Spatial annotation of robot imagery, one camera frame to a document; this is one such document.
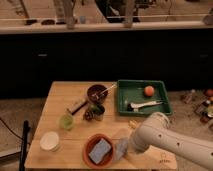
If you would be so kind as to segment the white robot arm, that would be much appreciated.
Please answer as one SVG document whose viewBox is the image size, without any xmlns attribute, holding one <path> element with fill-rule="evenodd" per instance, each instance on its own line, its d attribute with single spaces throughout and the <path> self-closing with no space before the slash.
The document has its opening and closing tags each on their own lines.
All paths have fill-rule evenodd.
<svg viewBox="0 0 213 171">
<path fill-rule="evenodd" d="M 213 142 L 171 131 L 169 125 L 165 114 L 154 112 L 131 133 L 130 148 L 144 153 L 155 146 L 213 171 Z"/>
</svg>

